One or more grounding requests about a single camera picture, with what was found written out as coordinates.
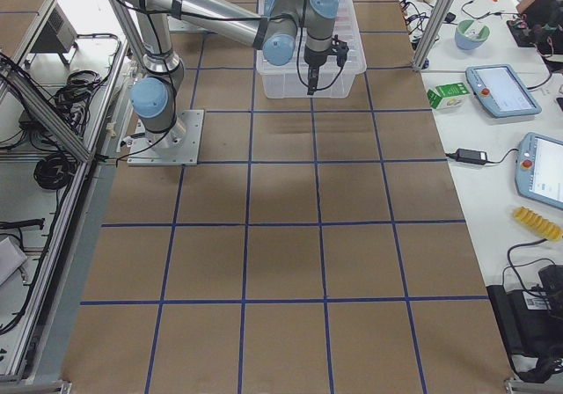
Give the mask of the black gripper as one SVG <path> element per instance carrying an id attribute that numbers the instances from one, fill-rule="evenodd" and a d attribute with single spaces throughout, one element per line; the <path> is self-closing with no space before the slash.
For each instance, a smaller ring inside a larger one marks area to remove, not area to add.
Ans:
<path id="1" fill-rule="evenodd" d="M 331 53 L 332 37 L 316 39 L 311 35 L 306 37 L 303 58 L 308 66 L 307 94 L 314 95 L 318 90 L 319 67 L 323 66 Z"/>

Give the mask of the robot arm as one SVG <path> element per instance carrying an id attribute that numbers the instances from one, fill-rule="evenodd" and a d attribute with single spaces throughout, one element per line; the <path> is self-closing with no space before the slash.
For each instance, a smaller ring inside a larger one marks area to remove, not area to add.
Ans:
<path id="1" fill-rule="evenodd" d="M 131 102 L 149 146 L 157 149 L 177 146 L 186 133 L 176 107 L 182 61 L 172 46 L 169 18 L 253 47 L 274 66 L 303 59 L 308 71 L 301 82 L 310 96 L 320 89 L 320 69 L 329 57 L 340 68 L 347 61 L 347 43 L 333 33 L 339 0 L 267 0 L 261 15 L 225 0 L 116 2 L 138 18 L 148 75 L 134 85 Z"/>

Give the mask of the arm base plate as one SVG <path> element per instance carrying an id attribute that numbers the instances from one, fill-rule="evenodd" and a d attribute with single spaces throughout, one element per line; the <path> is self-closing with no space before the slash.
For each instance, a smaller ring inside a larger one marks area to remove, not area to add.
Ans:
<path id="1" fill-rule="evenodd" d="M 138 119 L 135 131 L 143 133 L 143 137 L 130 143 L 133 154 L 127 157 L 128 165 L 197 165 L 204 115 L 201 109 L 177 113 L 175 126 L 161 142 L 160 135 L 146 133 L 142 121 Z"/>

